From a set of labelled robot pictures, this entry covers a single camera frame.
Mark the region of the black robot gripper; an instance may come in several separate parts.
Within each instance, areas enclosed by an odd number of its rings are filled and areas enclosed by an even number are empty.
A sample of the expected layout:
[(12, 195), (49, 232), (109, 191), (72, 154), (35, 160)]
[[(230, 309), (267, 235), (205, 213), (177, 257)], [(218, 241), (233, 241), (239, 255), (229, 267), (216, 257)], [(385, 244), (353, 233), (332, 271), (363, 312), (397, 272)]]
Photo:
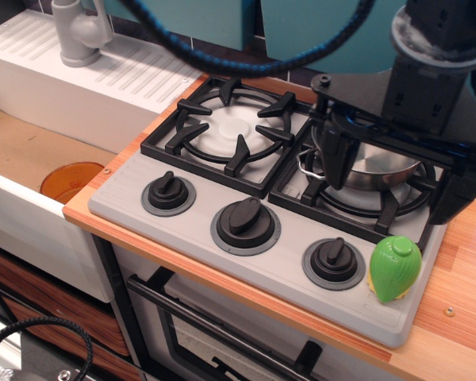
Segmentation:
[(450, 167), (431, 198), (431, 224), (447, 224), (476, 199), (472, 75), (398, 57), (379, 73), (315, 76), (313, 135), (330, 186), (345, 185), (362, 143)]

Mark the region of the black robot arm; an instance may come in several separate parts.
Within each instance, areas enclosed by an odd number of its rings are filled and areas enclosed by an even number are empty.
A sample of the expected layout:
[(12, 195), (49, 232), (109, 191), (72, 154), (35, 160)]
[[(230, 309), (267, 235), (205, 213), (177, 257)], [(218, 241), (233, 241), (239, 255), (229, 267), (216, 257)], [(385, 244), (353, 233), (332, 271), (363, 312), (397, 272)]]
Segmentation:
[(313, 79), (313, 141), (335, 189), (362, 143), (441, 168), (428, 221), (443, 225), (476, 198), (476, 1), (409, 1), (390, 38), (390, 70)]

